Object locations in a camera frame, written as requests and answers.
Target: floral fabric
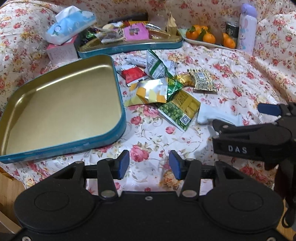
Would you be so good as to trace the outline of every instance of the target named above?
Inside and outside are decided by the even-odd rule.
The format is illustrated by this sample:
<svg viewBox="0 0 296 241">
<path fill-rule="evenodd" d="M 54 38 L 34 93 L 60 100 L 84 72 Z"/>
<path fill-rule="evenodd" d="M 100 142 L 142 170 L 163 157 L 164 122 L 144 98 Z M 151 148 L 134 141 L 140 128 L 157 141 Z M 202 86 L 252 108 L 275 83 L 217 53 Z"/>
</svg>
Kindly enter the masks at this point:
<svg viewBox="0 0 296 241">
<path fill-rule="evenodd" d="M 8 0 L 0 8 L 0 116 L 8 98 L 20 86 L 49 70 L 57 68 L 49 64 L 44 40 L 46 30 L 54 22 L 54 16 L 64 6 L 75 5 L 96 13 L 98 22 L 146 10 L 149 16 L 167 18 L 172 12 L 179 26 L 192 23 L 211 25 L 224 30 L 226 20 L 238 20 L 239 8 L 244 0 Z M 295 99 L 296 70 L 296 12 L 289 0 L 250 1 L 258 11 L 257 39 L 254 56 L 238 51 L 207 49 L 184 43 L 177 50 L 159 50 L 162 58 L 178 63 L 176 72 L 187 69 L 208 70 L 219 89 L 218 94 L 192 93 L 199 101 L 236 115 L 241 113 L 244 124 L 274 121 L 260 115 L 260 102 L 285 103 Z M 145 56 L 145 51 L 133 52 Z M 115 64 L 124 64 L 125 54 L 113 56 Z M 128 88 L 119 76 L 124 99 Z M 275 170 L 265 171 L 261 162 L 229 158 L 213 154 L 207 126 L 193 120 L 182 133 L 162 117 L 152 105 L 133 106 L 126 109 L 127 129 L 114 144 L 88 152 L 4 165 L 9 174 L 30 187 L 70 163 L 83 160 L 86 165 L 100 159 L 116 158 L 122 150 L 130 151 L 131 164 L 123 180 L 115 181 L 119 191 L 180 190 L 168 164 L 168 153 L 176 150 L 183 158 L 196 158 L 205 164 L 223 160 L 257 180 L 272 186 Z M 96 181 L 87 186 L 96 191 Z"/>
</svg>

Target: pink box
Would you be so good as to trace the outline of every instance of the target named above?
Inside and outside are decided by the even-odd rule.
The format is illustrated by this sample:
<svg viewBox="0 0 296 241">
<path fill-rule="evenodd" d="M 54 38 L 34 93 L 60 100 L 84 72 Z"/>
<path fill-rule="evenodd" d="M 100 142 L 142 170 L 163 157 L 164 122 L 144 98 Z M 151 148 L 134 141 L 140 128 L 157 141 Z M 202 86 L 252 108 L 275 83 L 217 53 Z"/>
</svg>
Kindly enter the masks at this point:
<svg viewBox="0 0 296 241">
<path fill-rule="evenodd" d="M 50 61 L 53 64 L 77 60 L 76 47 L 78 47 L 79 38 L 75 35 L 62 45 L 49 44 L 46 52 L 49 56 Z"/>
</svg>

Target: wooden floor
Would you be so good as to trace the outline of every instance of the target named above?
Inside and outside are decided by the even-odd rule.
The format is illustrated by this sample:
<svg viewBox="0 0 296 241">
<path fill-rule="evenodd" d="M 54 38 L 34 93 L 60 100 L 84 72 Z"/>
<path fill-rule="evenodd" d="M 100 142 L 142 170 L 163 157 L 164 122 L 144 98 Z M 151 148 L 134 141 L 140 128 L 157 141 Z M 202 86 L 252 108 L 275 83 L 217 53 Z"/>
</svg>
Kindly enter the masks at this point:
<svg viewBox="0 0 296 241">
<path fill-rule="evenodd" d="M 24 186 L 17 180 L 11 181 L 7 177 L 0 174 L 0 211 L 15 223 L 18 223 L 13 212 L 13 203 L 16 197 L 24 191 Z M 287 239 L 293 240 L 295 232 L 292 229 L 285 229 L 281 222 L 277 230 Z"/>
</svg>

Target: can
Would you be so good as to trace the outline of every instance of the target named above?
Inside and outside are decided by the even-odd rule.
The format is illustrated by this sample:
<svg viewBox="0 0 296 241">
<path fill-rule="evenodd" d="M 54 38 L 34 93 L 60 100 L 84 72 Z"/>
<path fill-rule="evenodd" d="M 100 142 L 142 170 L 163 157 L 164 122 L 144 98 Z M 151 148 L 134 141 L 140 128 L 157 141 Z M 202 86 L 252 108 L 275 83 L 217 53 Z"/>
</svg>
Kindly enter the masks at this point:
<svg viewBox="0 0 296 241">
<path fill-rule="evenodd" d="M 239 25 L 236 25 L 234 23 L 226 23 L 225 32 L 228 34 L 229 37 L 231 37 L 234 40 L 236 46 L 237 38 L 239 36 Z"/>
</svg>

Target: pink snack package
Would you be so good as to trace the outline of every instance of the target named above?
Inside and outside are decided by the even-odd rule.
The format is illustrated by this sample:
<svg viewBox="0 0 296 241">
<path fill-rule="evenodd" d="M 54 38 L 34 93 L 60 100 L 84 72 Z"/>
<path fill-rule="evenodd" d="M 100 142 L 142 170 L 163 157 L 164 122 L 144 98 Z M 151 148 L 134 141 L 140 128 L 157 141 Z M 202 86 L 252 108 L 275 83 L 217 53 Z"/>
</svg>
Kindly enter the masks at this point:
<svg viewBox="0 0 296 241">
<path fill-rule="evenodd" d="M 127 41 L 149 39 L 149 32 L 143 23 L 136 23 L 123 29 Z"/>
</svg>

